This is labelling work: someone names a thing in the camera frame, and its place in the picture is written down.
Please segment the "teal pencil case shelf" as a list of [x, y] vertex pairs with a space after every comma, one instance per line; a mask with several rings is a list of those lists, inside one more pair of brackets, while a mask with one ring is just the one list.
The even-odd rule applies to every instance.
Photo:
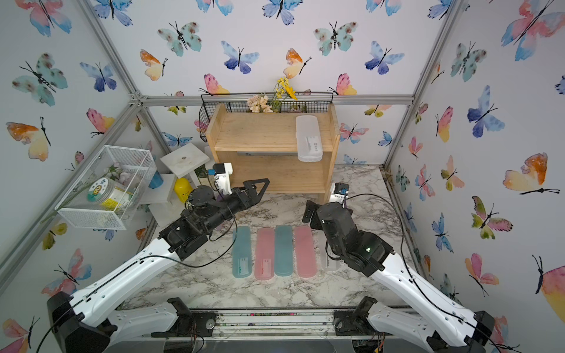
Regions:
[[238, 227], [232, 236], [232, 275], [234, 278], [246, 278], [252, 273], [251, 229]]
[[275, 267], [278, 277], [289, 277], [294, 272], [293, 229], [288, 225], [275, 228]]

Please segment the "pink pencil case shelf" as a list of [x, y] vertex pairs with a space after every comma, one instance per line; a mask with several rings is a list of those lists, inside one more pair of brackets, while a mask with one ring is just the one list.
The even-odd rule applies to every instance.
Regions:
[[294, 229], [294, 249], [298, 276], [305, 279], [314, 277], [317, 273], [316, 251], [312, 229], [309, 226]]
[[261, 228], [257, 232], [255, 247], [255, 278], [270, 280], [275, 275], [275, 230]]

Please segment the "pink pencil case top shelf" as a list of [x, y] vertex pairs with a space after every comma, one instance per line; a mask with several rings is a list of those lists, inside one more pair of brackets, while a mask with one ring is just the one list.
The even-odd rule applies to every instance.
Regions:
[[275, 230], [261, 228], [257, 232], [255, 247], [255, 278], [270, 280], [275, 275]]

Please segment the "white pencil case top shelf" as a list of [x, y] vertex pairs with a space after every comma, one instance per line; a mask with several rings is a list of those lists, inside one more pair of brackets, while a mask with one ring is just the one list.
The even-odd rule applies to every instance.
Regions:
[[296, 117], [297, 156], [299, 161], [316, 163], [322, 160], [322, 136], [316, 116]]

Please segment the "teal pencil case top shelf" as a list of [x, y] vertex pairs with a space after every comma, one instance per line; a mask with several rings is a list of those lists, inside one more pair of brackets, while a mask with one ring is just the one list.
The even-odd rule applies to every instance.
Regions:
[[252, 273], [251, 229], [238, 227], [232, 236], [232, 275], [234, 278], [246, 278]]

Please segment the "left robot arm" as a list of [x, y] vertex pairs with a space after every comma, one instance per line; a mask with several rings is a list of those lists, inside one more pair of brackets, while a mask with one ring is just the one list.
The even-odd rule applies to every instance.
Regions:
[[61, 351], [103, 352], [146, 334], [191, 334], [192, 313], [179, 298], [141, 310], [119, 311], [117, 307], [161, 272], [182, 264], [236, 213], [258, 204], [269, 183], [267, 178], [247, 180], [222, 200], [216, 199], [211, 187], [198, 187], [188, 198], [189, 208], [136, 256], [87, 288], [51, 297], [47, 302], [49, 331]]

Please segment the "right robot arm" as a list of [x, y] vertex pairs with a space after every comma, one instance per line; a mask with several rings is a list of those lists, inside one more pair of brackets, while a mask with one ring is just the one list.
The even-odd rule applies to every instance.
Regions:
[[416, 311], [408, 314], [364, 297], [350, 317], [354, 330], [391, 334], [427, 352], [486, 351], [494, 317], [469, 310], [443, 294], [414, 272], [384, 239], [360, 230], [341, 203], [308, 202], [303, 222], [325, 234], [335, 258], [385, 285]]

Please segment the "wooden two-tier shelf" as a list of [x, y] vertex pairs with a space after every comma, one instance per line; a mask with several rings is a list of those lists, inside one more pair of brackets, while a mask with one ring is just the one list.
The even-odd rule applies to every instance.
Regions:
[[340, 142], [338, 119], [333, 104], [313, 115], [322, 141], [318, 162], [298, 158], [299, 113], [230, 113], [220, 104], [208, 124], [207, 142], [216, 163], [232, 164], [233, 185], [267, 178], [269, 194], [312, 194], [326, 202]]

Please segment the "yellow bottle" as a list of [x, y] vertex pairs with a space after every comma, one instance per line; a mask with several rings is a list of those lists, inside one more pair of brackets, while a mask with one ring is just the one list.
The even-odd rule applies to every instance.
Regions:
[[187, 179], [181, 177], [176, 180], [174, 191], [179, 201], [185, 204], [188, 201], [188, 197], [190, 196], [191, 192], [193, 191], [193, 187]]

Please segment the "small white stool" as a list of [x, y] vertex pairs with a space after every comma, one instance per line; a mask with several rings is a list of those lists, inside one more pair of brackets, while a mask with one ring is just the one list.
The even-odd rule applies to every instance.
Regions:
[[200, 185], [196, 170], [210, 161], [201, 149], [189, 143], [161, 157], [160, 161], [178, 179], [187, 178], [194, 187]]

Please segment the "artificial flowers bunch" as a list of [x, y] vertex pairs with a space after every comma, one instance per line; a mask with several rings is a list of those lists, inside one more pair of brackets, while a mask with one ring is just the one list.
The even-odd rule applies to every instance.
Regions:
[[279, 113], [283, 103], [289, 99], [297, 101], [297, 92], [284, 76], [278, 79], [271, 94], [258, 94], [248, 98], [247, 107], [251, 113]]

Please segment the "artificial flower stem in basket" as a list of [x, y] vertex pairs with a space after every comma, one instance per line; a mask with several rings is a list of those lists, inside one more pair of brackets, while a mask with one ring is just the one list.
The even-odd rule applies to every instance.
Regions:
[[55, 211], [40, 223], [47, 223], [55, 216], [60, 216], [75, 227], [104, 226], [111, 223], [116, 217], [113, 213], [119, 209], [123, 197], [123, 190], [111, 179], [113, 169], [112, 165], [89, 169]]

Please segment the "clear jar with colourful label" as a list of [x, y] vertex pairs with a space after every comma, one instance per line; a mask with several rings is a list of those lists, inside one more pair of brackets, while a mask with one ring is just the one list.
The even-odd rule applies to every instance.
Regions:
[[104, 210], [123, 212], [132, 199], [132, 194], [120, 187], [117, 182], [102, 177], [88, 189], [87, 202]]

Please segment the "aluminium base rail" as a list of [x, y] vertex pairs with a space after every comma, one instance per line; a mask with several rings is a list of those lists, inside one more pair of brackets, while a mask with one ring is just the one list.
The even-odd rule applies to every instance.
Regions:
[[244, 339], [340, 339], [369, 340], [383, 336], [410, 342], [426, 341], [438, 332], [407, 308], [388, 308], [379, 303], [367, 313], [360, 309], [223, 309], [189, 310], [174, 326], [153, 338]]

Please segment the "white mesh wall basket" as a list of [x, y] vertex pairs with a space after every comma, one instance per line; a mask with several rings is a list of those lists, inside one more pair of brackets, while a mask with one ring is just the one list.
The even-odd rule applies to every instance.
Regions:
[[156, 172], [148, 149], [103, 146], [55, 211], [76, 228], [125, 230]]

